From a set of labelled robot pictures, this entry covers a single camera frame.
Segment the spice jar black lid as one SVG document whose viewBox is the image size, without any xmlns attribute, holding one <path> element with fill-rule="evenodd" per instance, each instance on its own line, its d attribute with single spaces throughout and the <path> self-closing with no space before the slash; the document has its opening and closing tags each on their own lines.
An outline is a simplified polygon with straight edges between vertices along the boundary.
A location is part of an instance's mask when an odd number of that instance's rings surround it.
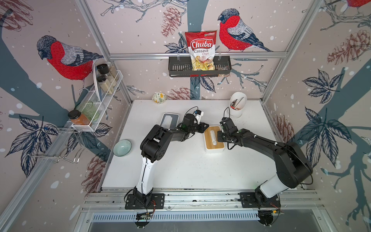
<svg viewBox="0 0 371 232">
<path fill-rule="evenodd" d="M 109 80 L 104 75 L 100 75 L 97 77 L 97 82 L 101 89 L 107 93 L 112 95 L 114 93 L 114 89 L 112 88 L 112 84 L 109 82 Z"/>
<path fill-rule="evenodd" d="M 112 87 L 115 87 L 117 85 L 117 81 L 115 79 L 115 76 L 112 75 L 108 64 L 106 64 L 106 63 L 99 64 L 97 66 L 97 70 L 101 75 L 104 75 L 107 78 L 107 80 L 112 84 Z"/>
</svg>

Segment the aluminium frame post right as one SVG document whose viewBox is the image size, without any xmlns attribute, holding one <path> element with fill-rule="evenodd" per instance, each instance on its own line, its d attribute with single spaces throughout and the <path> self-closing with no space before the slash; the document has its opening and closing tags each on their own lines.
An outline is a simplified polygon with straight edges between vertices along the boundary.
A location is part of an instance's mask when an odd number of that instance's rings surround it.
<svg viewBox="0 0 371 232">
<path fill-rule="evenodd" d="M 281 61 L 278 63 L 278 66 L 276 70 L 274 71 L 273 76 L 271 80 L 269 81 L 268 86 L 262 95 L 261 102 L 263 104 L 265 104 L 268 101 L 271 94 L 273 93 L 274 88 L 276 87 L 280 78 L 284 74 L 295 52 L 297 51 L 300 43 L 302 42 L 305 34 L 307 33 L 314 19 L 316 18 L 316 15 L 322 3 L 323 1 L 320 1 L 320 0 L 311 1 L 307 10 L 302 11 L 304 12 L 304 17 L 301 20 L 297 30 L 295 31 L 293 35 L 292 40 L 290 41 L 286 49 L 287 55 L 284 58 L 282 58 Z"/>
</svg>

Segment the black wall basket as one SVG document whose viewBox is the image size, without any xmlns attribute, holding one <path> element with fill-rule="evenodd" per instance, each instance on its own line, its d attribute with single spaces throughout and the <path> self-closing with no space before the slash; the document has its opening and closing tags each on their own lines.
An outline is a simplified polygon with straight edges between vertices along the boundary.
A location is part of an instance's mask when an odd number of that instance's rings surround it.
<svg viewBox="0 0 371 232">
<path fill-rule="evenodd" d="M 170 77 L 217 77 L 231 72 L 231 59 L 229 56 L 217 56 L 213 59 L 215 70 L 193 71 L 190 57 L 170 57 Z"/>
</svg>

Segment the pale green bowl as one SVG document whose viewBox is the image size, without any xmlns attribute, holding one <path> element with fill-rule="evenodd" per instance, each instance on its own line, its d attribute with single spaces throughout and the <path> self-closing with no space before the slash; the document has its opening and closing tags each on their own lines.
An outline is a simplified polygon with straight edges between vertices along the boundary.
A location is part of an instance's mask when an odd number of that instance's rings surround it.
<svg viewBox="0 0 371 232">
<path fill-rule="evenodd" d="M 123 157 L 131 151 L 131 148 L 132 144 L 129 140 L 121 140 L 115 144 L 113 153 L 117 157 Z"/>
</svg>

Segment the aluminium frame post left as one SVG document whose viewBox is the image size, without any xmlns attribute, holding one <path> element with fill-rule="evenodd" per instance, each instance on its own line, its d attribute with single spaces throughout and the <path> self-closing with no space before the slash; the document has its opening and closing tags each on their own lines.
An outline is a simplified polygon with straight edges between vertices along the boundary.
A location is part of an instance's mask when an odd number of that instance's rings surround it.
<svg viewBox="0 0 371 232">
<path fill-rule="evenodd" d="M 103 35 L 98 27 L 98 24 L 96 23 L 96 20 L 93 17 L 93 14 L 88 6 L 88 1 L 85 0 L 76 0 L 76 3 L 81 11 L 81 14 L 89 27 L 90 32 L 92 33 L 93 38 L 95 39 L 96 43 L 98 44 L 99 50 L 102 53 L 105 61 L 111 62 L 114 67 L 115 65 L 114 61 L 110 58 L 110 52 L 108 49 L 108 46 L 103 38 Z"/>
</svg>

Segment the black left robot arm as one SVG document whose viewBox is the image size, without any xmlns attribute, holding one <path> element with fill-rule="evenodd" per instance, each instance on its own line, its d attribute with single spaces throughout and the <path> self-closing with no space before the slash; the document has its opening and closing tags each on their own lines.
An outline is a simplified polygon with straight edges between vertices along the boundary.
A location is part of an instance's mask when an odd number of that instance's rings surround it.
<svg viewBox="0 0 371 232">
<path fill-rule="evenodd" d="M 170 142 L 184 142 L 195 133 L 204 133 L 209 124 L 201 122 L 204 112 L 196 110 L 185 114 L 183 121 L 175 129 L 166 129 L 155 125 L 140 145 L 142 169 L 138 184 L 133 188 L 133 195 L 144 206 L 151 203 L 153 191 L 153 172 L 156 164 L 165 155 Z"/>
</svg>

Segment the aluminium frame post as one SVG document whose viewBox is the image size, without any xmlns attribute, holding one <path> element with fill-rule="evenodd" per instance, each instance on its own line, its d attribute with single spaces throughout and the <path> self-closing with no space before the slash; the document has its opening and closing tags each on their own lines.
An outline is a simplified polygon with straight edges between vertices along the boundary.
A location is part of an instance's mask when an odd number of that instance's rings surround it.
<svg viewBox="0 0 371 232">
<path fill-rule="evenodd" d="M 90 32 L 92 33 L 93 38 L 95 39 L 96 43 L 98 44 L 99 50 L 102 53 L 105 61 L 111 62 L 114 67 L 115 65 L 114 61 L 110 58 L 110 52 L 108 49 L 108 46 L 103 38 L 103 35 L 98 27 L 98 24 L 96 23 L 96 20 L 93 17 L 93 14 L 88 6 L 88 1 L 85 0 L 76 0 L 76 3 L 81 11 L 81 14 L 89 27 Z"/>
<path fill-rule="evenodd" d="M 274 71 L 273 76 L 271 80 L 269 81 L 268 86 L 262 95 L 261 102 L 263 104 L 265 104 L 268 101 L 271 94 L 273 93 L 274 88 L 276 87 L 280 78 L 284 74 L 295 52 L 297 51 L 300 43 L 302 42 L 305 34 L 307 33 L 314 19 L 316 18 L 316 15 L 322 3 L 323 1 L 320 1 L 320 0 L 311 1 L 307 10 L 302 11 L 304 12 L 304 17 L 301 20 L 297 30 L 295 31 L 293 35 L 292 40 L 290 41 L 286 49 L 287 55 L 284 58 L 282 58 L 281 61 L 278 63 L 278 66 L 276 70 Z"/>
</svg>

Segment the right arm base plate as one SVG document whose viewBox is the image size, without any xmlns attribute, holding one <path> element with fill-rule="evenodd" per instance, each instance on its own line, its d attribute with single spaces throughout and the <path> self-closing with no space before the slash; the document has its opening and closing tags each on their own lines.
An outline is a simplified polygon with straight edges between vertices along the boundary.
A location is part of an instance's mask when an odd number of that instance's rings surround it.
<svg viewBox="0 0 371 232">
<path fill-rule="evenodd" d="M 240 192 L 239 201 L 243 208 L 280 208 L 281 202 L 279 196 L 275 195 L 272 198 L 266 198 L 262 193 L 256 192 Z"/>
</svg>

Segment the grey tissue box lid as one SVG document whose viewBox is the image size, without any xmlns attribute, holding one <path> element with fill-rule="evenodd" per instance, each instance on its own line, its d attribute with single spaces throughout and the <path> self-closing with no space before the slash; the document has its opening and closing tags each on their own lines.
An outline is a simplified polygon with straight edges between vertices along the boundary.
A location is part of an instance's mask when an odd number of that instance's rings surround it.
<svg viewBox="0 0 371 232">
<path fill-rule="evenodd" d="M 164 113 L 160 122 L 160 126 L 166 129 L 176 129 L 178 125 L 179 115 L 175 113 Z"/>
</svg>

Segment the aluminium horizontal frame bar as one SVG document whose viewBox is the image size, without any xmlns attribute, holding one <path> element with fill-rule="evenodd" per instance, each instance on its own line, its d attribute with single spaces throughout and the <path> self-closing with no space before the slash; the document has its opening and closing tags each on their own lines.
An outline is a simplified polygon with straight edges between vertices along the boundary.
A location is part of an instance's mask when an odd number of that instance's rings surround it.
<svg viewBox="0 0 371 232">
<path fill-rule="evenodd" d="M 189 57 L 189 53 L 116 53 L 110 54 L 109 58 L 113 61 L 124 60 L 163 60 L 170 57 Z M 288 56 L 287 52 L 217 52 L 215 57 L 229 56 L 232 59 L 284 59 Z"/>
</svg>

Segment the green glass cup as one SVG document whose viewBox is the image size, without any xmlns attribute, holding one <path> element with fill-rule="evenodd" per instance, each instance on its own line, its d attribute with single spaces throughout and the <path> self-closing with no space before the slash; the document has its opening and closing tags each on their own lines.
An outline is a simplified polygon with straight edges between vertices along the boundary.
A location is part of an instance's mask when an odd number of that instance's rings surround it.
<svg viewBox="0 0 371 232">
<path fill-rule="evenodd" d="M 76 107 L 76 109 L 84 114 L 90 122 L 97 121 L 100 116 L 98 108 L 92 101 L 83 101 Z"/>
</svg>

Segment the orange jar black lid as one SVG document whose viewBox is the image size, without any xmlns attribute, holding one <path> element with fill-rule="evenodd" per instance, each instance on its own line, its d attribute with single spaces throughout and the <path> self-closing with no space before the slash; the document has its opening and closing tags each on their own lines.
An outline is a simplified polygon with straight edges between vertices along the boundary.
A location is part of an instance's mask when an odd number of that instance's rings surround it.
<svg viewBox="0 0 371 232">
<path fill-rule="evenodd" d="M 79 110 L 74 109 L 68 113 L 68 117 L 75 125 L 89 125 L 90 120 Z"/>
</svg>

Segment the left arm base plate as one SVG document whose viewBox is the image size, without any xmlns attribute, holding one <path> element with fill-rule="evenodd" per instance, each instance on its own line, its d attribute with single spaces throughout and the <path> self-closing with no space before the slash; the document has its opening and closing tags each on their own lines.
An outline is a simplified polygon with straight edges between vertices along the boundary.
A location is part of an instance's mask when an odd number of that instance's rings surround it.
<svg viewBox="0 0 371 232">
<path fill-rule="evenodd" d="M 126 198 L 125 209 L 126 210 L 134 210 L 134 209 L 143 209 L 143 210 L 152 210 L 152 209 L 163 209 L 164 208 L 164 200 L 165 194 L 163 193 L 156 193 L 152 194 L 150 203 L 148 207 L 145 207 L 141 204 L 133 194 L 129 194 Z"/>
</svg>

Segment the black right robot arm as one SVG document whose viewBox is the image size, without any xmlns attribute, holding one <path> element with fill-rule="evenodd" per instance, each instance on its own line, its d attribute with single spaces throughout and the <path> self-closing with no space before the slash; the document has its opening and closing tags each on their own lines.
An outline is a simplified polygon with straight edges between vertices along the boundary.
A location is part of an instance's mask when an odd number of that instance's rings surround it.
<svg viewBox="0 0 371 232">
<path fill-rule="evenodd" d="M 255 189 L 255 202 L 259 206 L 268 203 L 280 192 L 294 189 L 311 177 L 313 168 L 295 142 L 281 143 L 258 136 L 247 129 L 237 129 L 231 118 L 223 117 L 221 131 L 217 133 L 219 142 L 255 150 L 275 162 L 276 174 Z"/>
</svg>

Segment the white utensil holder cup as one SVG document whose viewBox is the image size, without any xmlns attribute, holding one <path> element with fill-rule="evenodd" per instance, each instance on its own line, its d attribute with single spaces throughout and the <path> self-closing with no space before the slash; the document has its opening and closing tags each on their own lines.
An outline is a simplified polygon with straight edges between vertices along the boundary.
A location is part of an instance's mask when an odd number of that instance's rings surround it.
<svg viewBox="0 0 371 232">
<path fill-rule="evenodd" d="M 234 93 L 230 98 L 230 117 L 239 118 L 243 114 L 247 96 L 242 92 Z"/>
</svg>

